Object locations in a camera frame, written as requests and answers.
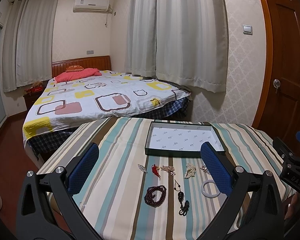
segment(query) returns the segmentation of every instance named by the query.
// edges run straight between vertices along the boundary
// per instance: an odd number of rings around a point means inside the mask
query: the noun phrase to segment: cabinet
[[[0,26],[4,26],[4,22],[6,20],[8,11],[9,11],[10,3],[8,0],[1,0],[0,2]]]
[[[34,92],[31,94],[24,95],[23,98],[25,99],[27,111],[33,106],[33,104],[37,101],[37,99],[42,95],[43,90],[39,92]]]

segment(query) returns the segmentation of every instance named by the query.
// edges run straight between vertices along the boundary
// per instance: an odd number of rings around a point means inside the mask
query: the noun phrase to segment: pendant
[[[206,165],[202,165],[202,167],[200,168],[201,170],[203,170],[205,173],[207,173],[208,175],[210,175],[210,172],[208,171],[208,168]]]
[[[139,169],[142,170],[143,172],[148,173],[147,169],[146,169],[144,166],[142,166],[141,164],[138,164],[138,167],[139,167]]]

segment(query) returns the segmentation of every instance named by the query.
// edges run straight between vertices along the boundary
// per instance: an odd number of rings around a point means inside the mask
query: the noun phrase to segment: pink pillow
[[[102,76],[102,74],[97,68],[86,68],[82,71],[77,72],[63,72],[60,75],[56,76],[54,80],[56,83],[60,83],[91,76]]]

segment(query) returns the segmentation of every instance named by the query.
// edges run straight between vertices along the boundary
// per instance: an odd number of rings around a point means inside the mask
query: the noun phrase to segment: metal screw
[[[241,166],[237,166],[235,170],[239,173],[243,173],[244,169]]]
[[[272,177],[273,176],[273,173],[271,171],[266,171],[266,174],[269,176],[269,177]]]
[[[33,171],[28,171],[27,172],[27,177],[31,177],[33,175]]]
[[[63,167],[56,168],[56,173],[62,173],[65,169]]]

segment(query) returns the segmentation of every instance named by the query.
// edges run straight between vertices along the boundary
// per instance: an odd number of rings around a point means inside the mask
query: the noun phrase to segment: patterned wallpaper
[[[229,28],[226,93],[193,89],[191,120],[251,125],[266,64],[266,30],[260,0],[225,0]],[[244,35],[242,24],[252,25]]]
[[[130,0],[114,0],[113,10],[116,15],[111,22],[110,57],[112,70],[118,72],[124,72],[129,2]]]

